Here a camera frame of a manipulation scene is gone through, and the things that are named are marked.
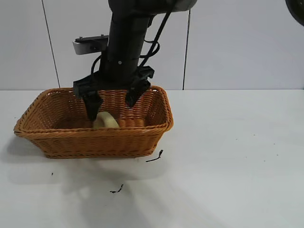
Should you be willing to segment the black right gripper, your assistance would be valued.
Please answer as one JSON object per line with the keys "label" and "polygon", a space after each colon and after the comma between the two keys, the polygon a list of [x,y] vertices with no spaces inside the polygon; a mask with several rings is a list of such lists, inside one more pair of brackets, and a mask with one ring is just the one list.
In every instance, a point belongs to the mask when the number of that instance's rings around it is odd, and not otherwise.
{"label": "black right gripper", "polygon": [[99,90],[128,90],[125,103],[133,107],[150,88],[148,79],[153,78],[154,69],[138,64],[143,58],[144,42],[144,35],[140,34],[125,38],[100,35],[75,39],[73,46],[77,55],[100,53],[89,75],[73,82],[74,94],[83,98],[90,121],[95,121],[104,101]]}

